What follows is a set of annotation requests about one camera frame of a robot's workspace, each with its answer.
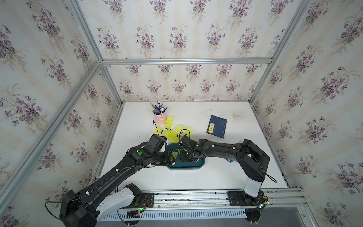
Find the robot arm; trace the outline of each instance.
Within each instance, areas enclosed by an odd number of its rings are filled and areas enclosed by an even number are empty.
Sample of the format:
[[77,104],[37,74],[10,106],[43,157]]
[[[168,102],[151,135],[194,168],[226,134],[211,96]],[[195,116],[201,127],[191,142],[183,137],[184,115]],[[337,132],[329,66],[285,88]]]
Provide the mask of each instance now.
[[[66,227],[93,227],[97,220],[110,211],[135,203],[136,197],[141,196],[141,191],[133,184],[107,199],[106,197],[125,179],[144,166],[171,165],[174,162],[172,154],[166,151],[160,153],[163,145],[166,145],[166,137],[154,134],[148,142],[130,148],[115,167],[93,184],[77,193],[73,190],[68,191],[63,197],[59,215],[63,224]],[[195,142],[184,136],[179,141],[179,145],[184,148],[180,152],[183,162],[193,162],[199,157],[220,157],[237,161],[248,176],[245,186],[246,194],[252,198],[257,197],[265,179],[270,158],[252,141],[244,140],[242,143],[227,144],[200,139]]]

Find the white table surface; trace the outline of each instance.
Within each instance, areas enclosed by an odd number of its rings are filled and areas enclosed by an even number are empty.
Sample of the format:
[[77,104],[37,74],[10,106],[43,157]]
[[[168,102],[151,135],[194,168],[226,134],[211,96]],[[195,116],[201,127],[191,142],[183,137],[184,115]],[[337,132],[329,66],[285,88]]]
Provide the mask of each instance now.
[[[287,188],[266,139],[247,102],[166,102],[166,113],[175,118],[172,128],[179,124],[194,129],[192,139],[208,139],[221,143],[238,143],[249,139],[270,156],[268,177],[262,184],[263,189]],[[206,133],[211,115],[227,119],[224,139]],[[125,103],[115,137],[106,157],[101,176],[111,170],[133,146],[150,139],[153,133],[154,114],[148,102]],[[241,166],[223,158],[210,157],[197,170],[170,170],[166,166],[143,168],[127,178],[119,187],[134,183],[141,190],[195,190],[195,189],[242,189],[246,174]]]

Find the aluminum rail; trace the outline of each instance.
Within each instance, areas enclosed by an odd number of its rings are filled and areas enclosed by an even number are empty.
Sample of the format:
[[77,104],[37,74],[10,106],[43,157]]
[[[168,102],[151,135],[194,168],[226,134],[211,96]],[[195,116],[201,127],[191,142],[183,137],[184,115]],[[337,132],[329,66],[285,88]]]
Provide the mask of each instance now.
[[102,65],[271,64],[270,57],[104,59]]

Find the purple flower pattern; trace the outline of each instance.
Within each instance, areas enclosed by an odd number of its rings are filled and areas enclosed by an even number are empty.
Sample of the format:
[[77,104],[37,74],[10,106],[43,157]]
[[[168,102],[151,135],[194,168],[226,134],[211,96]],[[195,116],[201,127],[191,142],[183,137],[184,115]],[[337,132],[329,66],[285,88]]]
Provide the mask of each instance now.
[[65,120],[63,125],[67,127],[67,130],[73,129],[73,133],[76,136],[79,136],[79,134],[83,135],[83,131],[85,127],[83,126],[84,122],[81,122],[82,117],[79,115],[79,112],[76,110],[73,110],[68,115],[68,119]]
[[328,172],[327,175],[333,175],[327,182],[334,185],[335,190],[348,192],[350,195],[363,192],[363,163],[353,164],[346,162],[345,164],[338,164],[339,172]]
[[262,64],[246,64],[246,73],[245,73],[245,77],[246,79],[251,78],[254,75],[254,72],[258,69],[261,68]]
[[97,152],[97,155],[101,154],[104,144],[105,144],[105,142],[98,137],[97,145],[94,147],[94,149]]
[[313,160],[314,156],[309,155],[301,155],[300,162],[296,163],[296,170],[297,172],[294,172],[297,176],[301,176],[304,174],[311,175],[313,178],[317,176],[318,169],[315,167],[316,161]]
[[86,173],[83,176],[81,176],[81,179],[80,181],[78,181],[78,183],[82,186],[82,188],[85,188],[91,182],[91,179],[92,179],[92,169],[89,169],[86,171]]
[[254,29],[246,28],[246,32],[243,33],[238,41],[241,46],[237,49],[237,54],[240,57],[246,56],[250,52],[250,49],[254,47],[254,44],[257,42],[257,30],[260,30],[262,27],[256,26]]
[[268,89],[272,89],[277,82],[281,82],[282,77],[284,76],[283,73],[281,73],[282,69],[278,65],[276,69],[274,69],[271,73],[271,77],[269,80],[269,87]]
[[347,45],[352,46],[353,40],[363,34],[362,12],[363,7],[359,9],[357,14],[347,17],[348,21],[344,24],[345,32],[337,36],[336,42],[332,46],[338,48],[334,53],[341,54],[346,51]]
[[72,39],[71,43],[73,45],[73,52],[75,53],[77,60],[82,60],[82,65],[86,70],[91,68],[91,60],[89,59],[90,55],[87,51],[86,45],[80,41],[79,34],[76,34],[75,39]]
[[56,165],[59,165],[59,167],[62,167],[62,159],[60,157],[57,157],[55,154],[53,154],[53,151],[51,147],[53,146],[52,143],[49,144],[49,147],[45,150],[45,153],[40,158],[40,160],[37,163],[37,166],[35,167],[35,170],[41,170],[43,167],[45,169],[48,169],[47,172],[53,171],[55,172]]
[[200,74],[200,70],[202,69],[201,65],[194,64],[194,65],[187,65],[185,69],[188,71],[187,79],[190,79],[190,82],[195,81]]
[[112,123],[114,121],[115,117],[114,116],[111,116],[111,112],[109,113],[109,117],[107,118],[106,122],[107,122],[107,125],[111,128],[112,127]]
[[286,100],[286,103],[284,105],[286,106],[286,109],[284,111],[290,112],[295,106],[302,106],[302,101],[306,99],[304,96],[302,96],[302,94],[303,91],[302,89],[300,89],[300,86],[298,86],[295,90],[291,90],[289,98]]
[[2,25],[0,29],[0,58],[4,59],[2,63],[9,63],[9,67],[15,71],[17,62],[23,71],[26,72],[25,65],[27,63],[24,61],[25,56],[21,57],[18,55],[20,51],[14,49],[7,34],[11,34],[10,30],[5,25]]
[[133,87],[130,85],[129,81],[126,82],[120,82],[120,91],[123,92],[124,95],[126,95],[128,100],[131,100],[133,97],[133,93],[134,93],[134,89]]
[[318,19],[319,16],[323,16],[328,11],[328,1],[327,0],[315,0],[309,7],[307,13],[308,16],[305,18],[305,21],[302,23],[300,29],[303,29],[301,34],[307,33],[310,31],[313,23]]
[[107,106],[109,106],[111,109],[113,109],[113,101],[112,101],[110,95],[111,95],[110,92],[102,93],[103,103],[106,104]]
[[69,154],[73,157],[74,163],[82,162],[88,164],[91,161],[91,156],[87,153],[86,144],[79,142],[77,147],[72,147],[73,151]]
[[333,127],[333,124],[325,123],[325,118],[320,117],[318,120],[311,119],[310,122],[307,122],[308,129],[303,129],[299,133],[301,136],[299,139],[302,140],[303,144],[311,145],[310,142],[314,144],[318,143],[319,141],[324,142],[324,139],[327,137],[329,129],[332,131],[337,130]]
[[286,122],[281,122],[280,129],[276,133],[277,136],[276,139],[279,141],[287,137],[291,139],[293,137],[292,134],[295,134],[294,131],[292,130],[292,127],[293,125],[291,124],[290,120]]
[[172,66],[173,65],[158,65],[161,76],[164,78],[168,78],[170,76],[169,71]]
[[274,37],[273,41],[271,42],[271,44],[273,44],[273,48],[269,49],[269,51],[267,53],[269,56],[272,56],[273,53],[275,52],[278,44],[280,43],[280,40],[281,40],[283,34],[284,34],[284,31],[285,31],[285,28],[281,29],[280,33]]
[[237,88],[237,87],[239,87],[240,86],[240,83],[239,82],[237,82],[235,79],[230,79],[229,80],[229,82],[228,82],[228,84],[226,84],[225,85],[225,87],[227,88],[227,90],[226,90],[226,94],[228,95],[228,96],[230,96],[230,95],[232,95],[233,94],[233,92],[234,92],[234,90]]
[[325,225],[334,224],[339,227],[354,227],[349,220],[351,213],[344,211],[345,209],[346,204],[334,203],[330,200],[326,203],[326,207],[320,207],[320,213],[322,216],[318,216],[318,218]]
[[122,11],[122,2],[126,0],[103,0],[106,5],[110,6],[110,13],[114,20],[118,20],[121,24],[124,21],[124,14]]
[[269,12],[269,19],[272,20],[271,24],[276,23],[282,15],[282,10],[286,8],[286,5],[288,5],[293,2],[293,0],[272,0],[271,1],[271,12]]
[[47,32],[48,34],[48,42],[55,49],[56,47],[62,51],[65,49],[64,46],[64,37],[61,37],[59,32],[61,29],[56,24],[56,18],[52,15],[52,13],[45,9],[45,7],[38,3],[37,1],[27,2],[28,7],[33,11],[32,18],[33,21],[37,23],[39,32]]
[[283,149],[276,150],[276,153],[277,153],[278,160],[280,161],[280,163],[282,165],[285,165],[286,161],[290,162],[289,157],[285,154]]
[[203,21],[203,18],[205,17],[203,14],[205,14],[204,12],[204,7],[205,4],[207,3],[207,0],[192,0],[190,1],[190,4],[193,6],[193,20],[195,18],[198,19],[197,24],[201,21]]
[[201,93],[204,96],[209,94],[209,90],[214,87],[213,81],[209,81],[209,79],[203,79],[202,83],[199,85],[201,88]]
[[229,74],[229,71],[232,69],[231,64],[218,64],[216,71],[218,71],[218,74],[216,75],[216,79],[218,78],[218,81],[223,81],[225,78],[227,78],[227,75]]
[[208,50],[212,50],[211,53],[214,53],[218,50],[218,44],[221,41],[222,38],[225,37],[225,33],[223,32],[223,29],[220,28],[218,24],[214,26],[213,24],[210,26],[210,30],[205,34],[208,39]]
[[63,65],[64,62],[62,59],[56,58],[54,55],[53,58],[45,55],[44,59],[40,59],[41,63],[46,67],[45,75],[50,78],[56,79],[58,81],[58,85],[62,86],[64,89],[71,90],[71,84],[68,75],[64,72]]
[[187,100],[186,101],[198,101],[197,100],[197,95],[192,95],[192,96],[187,96]]
[[344,90],[348,87],[349,77],[360,78],[360,75],[356,74],[357,71],[344,72],[345,68],[340,66],[335,72],[329,72],[327,76],[322,78],[323,86],[316,88],[313,91],[315,93],[311,101],[316,103],[327,103],[327,98],[333,100],[337,94],[343,95]]
[[91,114],[91,116],[88,119],[91,122],[92,128],[96,128],[98,131],[103,131],[103,123],[101,122],[101,119],[99,118],[98,112]]
[[105,45],[104,51],[106,55],[110,55],[111,58],[117,58],[117,54],[119,52],[116,50],[118,49],[118,40],[116,39],[116,36],[114,36],[111,33],[111,30],[113,29],[113,26],[106,26],[105,29],[103,28],[97,28],[97,30],[100,32],[97,36],[99,39],[98,42],[100,44]]
[[142,95],[136,95],[136,98],[135,98],[135,100],[136,101],[144,101],[144,102],[148,102],[149,101],[149,99],[148,98],[146,98],[146,97],[144,97],[144,96],[142,96]]
[[222,95],[215,95],[215,96],[212,96],[211,98],[211,101],[222,101]]
[[267,107],[265,109],[265,117],[268,117],[272,113],[276,113],[276,109],[278,107],[276,106],[275,98],[272,98],[271,100],[267,101]]
[[159,95],[159,88],[161,87],[161,84],[158,81],[151,79],[147,80],[146,87],[150,90],[151,95],[156,97]]
[[168,94],[164,94],[163,98],[161,99],[162,101],[175,101],[174,97],[168,95]]
[[19,89],[16,86],[17,84],[14,84],[9,90],[8,85],[8,98],[0,98],[0,107],[8,109],[4,111],[3,119],[10,119],[14,127],[24,121],[25,130],[30,131],[33,135],[37,134],[36,131],[44,131],[48,125],[46,120],[48,114],[40,114],[43,109],[36,105],[36,99],[15,93]]
[[154,36],[150,33],[152,26],[145,26],[144,29],[141,27],[137,28],[138,33],[136,34],[136,43],[141,44],[140,53],[144,54],[146,58],[151,57],[151,50],[154,48]]
[[185,81],[174,80],[174,83],[171,85],[174,88],[174,92],[177,96],[181,96],[183,94],[183,89],[187,86]]
[[139,67],[141,67],[141,65],[126,65],[126,69],[129,70],[129,74],[131,77],[135,77],[135,79],[140,77]]
[[264,130],[264,132],[266,133],[266,136],[271,138],[272,137],[272,125],[270,122],[268,122],[267,124],[264,124],[262,129]]
[[309,45],[306,50],[302,51],[301,54],[296,57],[298,63],[290,70],[292,72],[290,78],[300,78],[300,73],[305,74],[306,70],[312,67],[316,54],[322,53],[319,49],[320,48],[313,49],[313,47]]
[[232,15],[228,18],[228,24],[231,25],[231,30],[233,28],[238,28],[241,23],[243,23],[242,17],[247,16],[247,11],[251,8],[252,0],[231,0],[232,4],[229,9],[233,10]]
[[93,106],[98,106],[99,104],[99,99],[98,99],[98,95],[97,95],[97,91],[95,86],[93,85],[93,83],[90,83],[87,87],[87,89],[84,92],[87,100],[91,99],[92,105]]
[[[62,183],[57,184],[57,188],[53,191],[50,191],[50,196],[45,200],[46,202],[50,201],[50,197],[52,197],[52,201],[61,202],[63,200],[63,196],[69,191],[67,186],[67,181],[63,181]],[[52,210],[59,207],[60,203],[51,203],[50,209]]]
[[166,19],[165,7],[167,1],[170,0],[149,0],[150,4],[154,5],[154,11],[152,13],[155,15],[155,20],[159,19],[160,24],[162,24]]
[[175,57],[178,58],[184,52],[184,48],[187,47],[187,35],[184,32],[188,26],[182,25],[179,29],[177,27],[172,27],[172,33],[170,34],[169,42],[173,44],[171,48],[171,53],[175,54]]
[[9,213],[5,213],[1,219],[1,226],[3,227],[28,227],[29,221],[27,218],[23,219],[23,217],[19,219],[15,219],[15,216],[10,213],[13,209],[13,206],[8,206],[7,211]]

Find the teal tray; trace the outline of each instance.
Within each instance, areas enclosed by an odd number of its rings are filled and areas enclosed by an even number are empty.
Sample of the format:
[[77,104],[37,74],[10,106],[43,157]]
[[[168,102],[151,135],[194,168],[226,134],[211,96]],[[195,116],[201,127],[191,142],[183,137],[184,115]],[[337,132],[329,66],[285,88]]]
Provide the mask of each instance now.
[[[167,146],[166,151],[177,151],[182,148],[177,143],[171,143]],[[171,170],[197,170],[202,167],[205,163],[205,158],[199,158],[197,162],[182,162],[180,160],[180,154],[176,157],[175,164],[167,166]]]

